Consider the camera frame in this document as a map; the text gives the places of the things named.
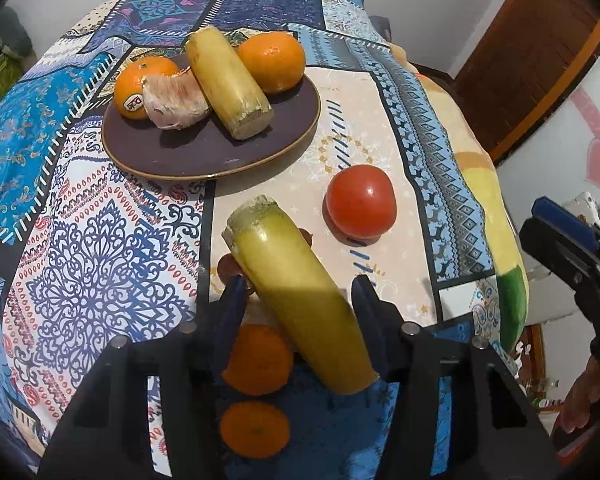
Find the plate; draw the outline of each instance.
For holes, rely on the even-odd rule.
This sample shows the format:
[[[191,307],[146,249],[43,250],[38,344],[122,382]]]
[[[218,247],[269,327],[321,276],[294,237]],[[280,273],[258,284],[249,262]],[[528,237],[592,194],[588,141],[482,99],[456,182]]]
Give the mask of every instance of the plate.
[[[188,66],[183,54],[173,60]],[[304,76],[294,88],[269,97],[269,126],[247,140],[235,140],[215,113],[183,130],[161,130],[149,119],[132,121],[113,102],[102,121],[102,143],[123,170],[154,180],[205,180],[238,173],[288,152],[315,133],[320,96]]]

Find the sugarcane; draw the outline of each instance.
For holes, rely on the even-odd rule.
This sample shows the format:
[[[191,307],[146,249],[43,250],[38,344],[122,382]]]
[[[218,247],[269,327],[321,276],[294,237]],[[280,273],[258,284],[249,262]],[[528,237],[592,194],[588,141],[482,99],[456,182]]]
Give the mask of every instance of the sugarcane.
[[[354,394],[378,378],[349,303],[274,200],[260,195],[238,207],[222,238],[325,386]]]
[[[222,32],[211,26],[189,35],[185,50],[191,69],[213,110],[237,140],[260,133],[273,109]]]

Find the tomato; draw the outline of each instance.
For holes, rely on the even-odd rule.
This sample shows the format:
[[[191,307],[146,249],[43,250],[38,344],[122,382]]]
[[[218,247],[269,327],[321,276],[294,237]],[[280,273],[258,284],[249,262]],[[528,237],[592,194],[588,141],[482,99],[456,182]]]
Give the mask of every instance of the tomato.
[[[350,238],[377,238],[395,223],[394,186],[384,171],[361,164],[331,179],[326,195],[327,213]]]

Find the patterned tablecloth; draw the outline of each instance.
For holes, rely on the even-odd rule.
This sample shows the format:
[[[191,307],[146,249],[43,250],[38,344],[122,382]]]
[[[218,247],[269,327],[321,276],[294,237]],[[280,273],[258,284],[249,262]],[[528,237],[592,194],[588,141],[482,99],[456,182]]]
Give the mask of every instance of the patterned tablecloth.
[[[438,335],[487,336],[501,350],[526,312],[520,254],[493,166],[452,99],[408,72],[362,0],[111,0],[80,20],[0,103],[0,428],[35,467],[82,378],[116,334],[166,334],[222,292],[216,265],[229,213],[257,194],[314,235],[343,289],[359,273],[404,319]],[[320,93],[304,152],[218,181],[154,182],[119,170],[100,139],[115,79],[142,56],[174,56],[215,25],[234,43],[286,30],[304,47]],[[322,218],[330,178],[373,164],[394,184],[398,221],[366,246]],[[256,301],[247,319],[274,322]],[[448,460],[450,385],[441,380],[432,472]],[[218,410],[235,400],[227,387]],[[270,460],[227,452],[241,478],[372,478],[396,389],[325,390],[297,367],[272,402],[291,442]],[[155,468],[168,474],[156,380],[148,389]]]

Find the finger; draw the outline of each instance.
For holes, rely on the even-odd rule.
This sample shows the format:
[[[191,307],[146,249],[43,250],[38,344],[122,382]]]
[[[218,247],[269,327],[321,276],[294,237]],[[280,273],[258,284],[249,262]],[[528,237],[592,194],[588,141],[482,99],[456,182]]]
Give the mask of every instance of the finger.
[[[589,402],[593,404],[594,402],[598,402],[600,400],[600,384],[594,384],[589,389]]]
[[[593,383],[600,384],[600,362],[595,357],[590,357],[585,373],[590,375]]]
[[[567,433],[586,425],[589,420],[589,377],[585,372],[571,387],[560,413],[560,425]]]

